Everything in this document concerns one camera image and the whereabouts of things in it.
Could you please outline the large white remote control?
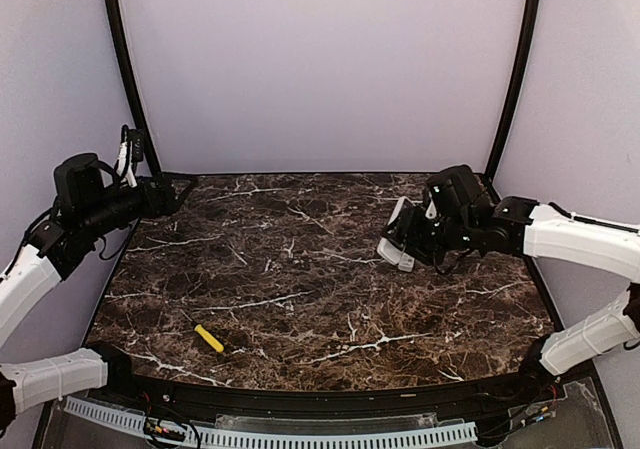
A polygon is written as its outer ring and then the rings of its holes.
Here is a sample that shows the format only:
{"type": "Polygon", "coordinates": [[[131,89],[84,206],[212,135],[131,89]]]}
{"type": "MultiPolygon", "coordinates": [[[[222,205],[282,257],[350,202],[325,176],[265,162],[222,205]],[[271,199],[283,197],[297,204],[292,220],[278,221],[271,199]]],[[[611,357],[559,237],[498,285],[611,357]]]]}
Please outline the large white remote control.
{"type": "Polygon", "coordinates": [[[405,252],[402,240],[398,235],[398,217],[402,209],[410,206],[411,202],[407,197],[402,196],[397,199],[376,249],[377,254],[385,262],[406,273],[413,271],[415,258],[405,252]]]}

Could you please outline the yellow handled screwdriver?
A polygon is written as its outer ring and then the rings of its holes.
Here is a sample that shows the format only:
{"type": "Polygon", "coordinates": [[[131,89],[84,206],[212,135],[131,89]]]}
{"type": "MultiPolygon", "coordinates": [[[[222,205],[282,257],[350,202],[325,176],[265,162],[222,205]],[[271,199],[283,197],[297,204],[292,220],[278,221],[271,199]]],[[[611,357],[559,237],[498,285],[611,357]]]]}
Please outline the yellow handled screwdriver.
{"type": "Polygon", "coordinates": [[[181,313],[191,323],[194,332],[198,334],[200,338],[205,341],[215,352],[224,352],[224,345],[216,337],[214,337],[202,324],[195,321],[185,311],[181,310],[181,313]]]}

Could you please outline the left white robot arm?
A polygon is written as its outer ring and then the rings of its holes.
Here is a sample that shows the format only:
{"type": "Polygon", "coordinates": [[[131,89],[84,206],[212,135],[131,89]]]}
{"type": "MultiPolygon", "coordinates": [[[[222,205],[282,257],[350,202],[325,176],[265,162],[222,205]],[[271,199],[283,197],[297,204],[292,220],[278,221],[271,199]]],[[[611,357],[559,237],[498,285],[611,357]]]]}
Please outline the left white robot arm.
{"type": "MultiPolygon", "coordinates": [[[[96,248],[97,241],[140,219],[177,212],[196,187],[176,191],[177,175],[136,178],[130,162],[113,168],[94,153],[75,155],[54,171],[56,197],[27,228],[12,262],[1,274],[1,339],[96,248]]],[[[129,356],[108,343],[93,343],[61,356],[1,366],[1,427],[34,406],[87,389],[103,390],[120,405],[141,396],[129,356]]]]}

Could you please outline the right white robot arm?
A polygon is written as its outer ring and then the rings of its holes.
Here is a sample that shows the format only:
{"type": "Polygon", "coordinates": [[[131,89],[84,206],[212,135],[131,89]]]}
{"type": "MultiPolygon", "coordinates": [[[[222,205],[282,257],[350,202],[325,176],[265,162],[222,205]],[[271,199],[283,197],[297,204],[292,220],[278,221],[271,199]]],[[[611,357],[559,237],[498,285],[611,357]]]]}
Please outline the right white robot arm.
{"type": "Polygon", "coordinates": [[[420,204],[398,199],[377,246],[391,265],[419,261],[445,274],[446,254],[497,252],[550,258],[600,269],[628,280],[616,299],[582,321],[536,340],[510,382],[521,403],[534,401],[549,380],[618,345],[639,341],[639,228],[568,212],[555,203],[491,199],[468,165],[431,175],[420,204]]]}

